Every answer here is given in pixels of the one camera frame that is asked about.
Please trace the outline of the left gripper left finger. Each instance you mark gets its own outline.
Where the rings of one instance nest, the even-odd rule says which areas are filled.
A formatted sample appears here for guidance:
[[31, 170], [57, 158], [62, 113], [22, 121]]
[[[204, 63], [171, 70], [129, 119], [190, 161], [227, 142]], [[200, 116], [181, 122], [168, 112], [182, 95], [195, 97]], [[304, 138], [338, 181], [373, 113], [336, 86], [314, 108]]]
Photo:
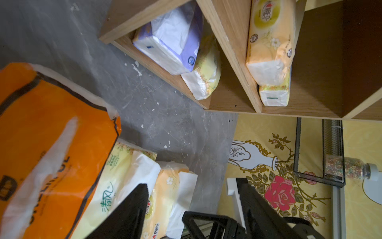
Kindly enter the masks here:
[[137, 185], [87, 238], [139, 239], [142, 234], [148, 199], [147, 184]]

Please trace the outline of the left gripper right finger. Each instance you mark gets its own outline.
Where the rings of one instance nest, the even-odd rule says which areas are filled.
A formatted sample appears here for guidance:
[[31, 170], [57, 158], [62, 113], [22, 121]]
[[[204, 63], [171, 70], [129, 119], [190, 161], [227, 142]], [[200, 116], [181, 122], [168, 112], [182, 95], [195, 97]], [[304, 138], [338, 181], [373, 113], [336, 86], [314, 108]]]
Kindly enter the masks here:
[[248, 183], [246, 178], [228, 178], [227, 195], [233, 199], [237, 223], [243, 239], [322, 239], [312, 224], [297, 217], [281, 217]]

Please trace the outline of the white orange tissue pack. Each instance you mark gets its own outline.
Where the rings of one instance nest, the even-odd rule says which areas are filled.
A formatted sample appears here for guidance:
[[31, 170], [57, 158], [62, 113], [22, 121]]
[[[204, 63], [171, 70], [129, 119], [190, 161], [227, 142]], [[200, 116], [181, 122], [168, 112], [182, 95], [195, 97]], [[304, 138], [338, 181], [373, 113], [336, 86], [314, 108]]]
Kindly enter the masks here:
[[180, 239], [182, 217], [189, 210], [198, 175], [174, 161], [159, 161], [161, 171], [149, 197], [142, 239]]

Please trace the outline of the green white tissue pack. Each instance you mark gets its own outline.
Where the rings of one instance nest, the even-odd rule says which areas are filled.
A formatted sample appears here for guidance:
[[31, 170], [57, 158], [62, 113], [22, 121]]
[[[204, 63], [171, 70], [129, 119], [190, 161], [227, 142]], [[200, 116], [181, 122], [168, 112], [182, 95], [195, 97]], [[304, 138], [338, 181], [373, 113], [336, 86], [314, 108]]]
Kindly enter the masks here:
[[281, 85], [264, 85], [259, 87], [260, 99], [266, 107], [286, 107], [290, 98], [291, 67]]

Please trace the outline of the pale yellow tissue pack bottom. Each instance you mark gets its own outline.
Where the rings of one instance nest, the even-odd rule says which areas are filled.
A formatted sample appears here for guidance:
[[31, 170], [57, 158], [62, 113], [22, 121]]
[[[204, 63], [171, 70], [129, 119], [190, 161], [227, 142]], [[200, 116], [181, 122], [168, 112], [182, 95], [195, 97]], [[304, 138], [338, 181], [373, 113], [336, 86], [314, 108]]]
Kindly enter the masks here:
[[181, 77], [198, 101], [207, 99], [217, 88], [221, 77], [221, 57], [213, 34], [202, 37], [194, 70]]

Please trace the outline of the cream tissue pack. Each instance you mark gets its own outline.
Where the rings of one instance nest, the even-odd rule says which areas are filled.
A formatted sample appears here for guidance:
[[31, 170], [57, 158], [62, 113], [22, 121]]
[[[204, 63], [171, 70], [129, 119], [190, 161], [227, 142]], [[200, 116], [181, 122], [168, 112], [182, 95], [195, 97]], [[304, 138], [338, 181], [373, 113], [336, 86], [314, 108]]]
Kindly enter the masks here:
[[253, 1], [246, 66], [260, 86], [281, 85], [294, 57], [296, 1]]

